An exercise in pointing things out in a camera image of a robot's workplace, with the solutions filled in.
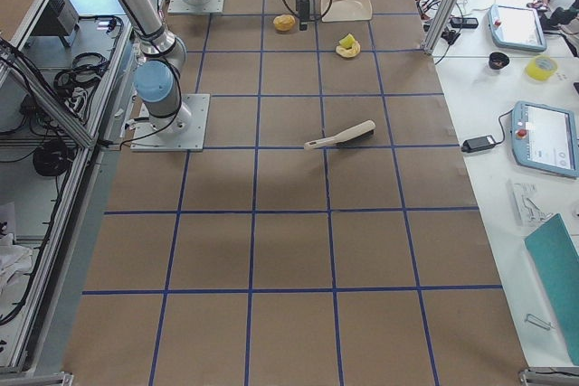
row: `blue joint cap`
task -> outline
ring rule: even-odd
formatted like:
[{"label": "blue joint cap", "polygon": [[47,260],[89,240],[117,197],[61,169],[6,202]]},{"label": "blue joint cap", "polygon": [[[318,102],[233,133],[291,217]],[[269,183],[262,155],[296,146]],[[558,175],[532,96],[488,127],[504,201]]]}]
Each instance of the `blue joint cap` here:
[{"label": "blue joint cap", "polygon": [[135,71],[135,89],[147,103],[163,101],[173,88],[173,73],[161,61],[148,61]]}]

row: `dustpan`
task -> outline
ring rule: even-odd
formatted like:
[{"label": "dustpan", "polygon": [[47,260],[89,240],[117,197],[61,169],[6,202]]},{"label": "dustpan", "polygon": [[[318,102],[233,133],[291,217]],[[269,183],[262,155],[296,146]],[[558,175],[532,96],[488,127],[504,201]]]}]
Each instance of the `dustpan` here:
[{"label": "dustpan", "polygon": [[[321,0],[320,11],[325,13],[330,0]],[[355,22],[372,18],[370,0],[332,0],[332,7],[322,22]]]}]

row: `teal folder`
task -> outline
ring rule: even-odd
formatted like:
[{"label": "teal folder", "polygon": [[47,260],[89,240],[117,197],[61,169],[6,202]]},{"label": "teal folder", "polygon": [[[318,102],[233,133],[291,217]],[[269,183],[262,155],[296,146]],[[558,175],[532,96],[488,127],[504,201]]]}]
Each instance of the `teal folder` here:
[{"label": "teal folder", "polygon": [[579,256],[561,215],[526,237],[525,245],[555,311],[569,357],[579,365]]}]

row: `blue framed tablet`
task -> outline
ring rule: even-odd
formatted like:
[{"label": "blue framed tablet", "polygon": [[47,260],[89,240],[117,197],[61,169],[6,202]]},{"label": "blue framed tablet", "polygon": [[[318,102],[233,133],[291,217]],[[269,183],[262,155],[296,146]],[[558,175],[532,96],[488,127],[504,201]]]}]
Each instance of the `blue framed tablet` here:
[{"label": "blue framed tablet", "polygon": [[572,111],[519,101],[513,108],[511,123],[517,163],[579,177],[579,148]]},{"label": "blue framed tablet", "polygon": [[544,52],[546,40],[536,10],[493,5],[489,9],[489,29],[498,47],[528,52]]}]

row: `black glove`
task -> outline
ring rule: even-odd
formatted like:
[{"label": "black glove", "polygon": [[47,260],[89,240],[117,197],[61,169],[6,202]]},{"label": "black glove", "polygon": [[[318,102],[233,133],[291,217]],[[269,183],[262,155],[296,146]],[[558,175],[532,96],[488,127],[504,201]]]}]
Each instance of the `black glove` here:
[{"label": "black glove", "polygon": [[555,26],[557,24],[570,24],[577,16],[577,10],[574,8],[563,9],[561,7],[554,10],[549,18],[549,24]]}]

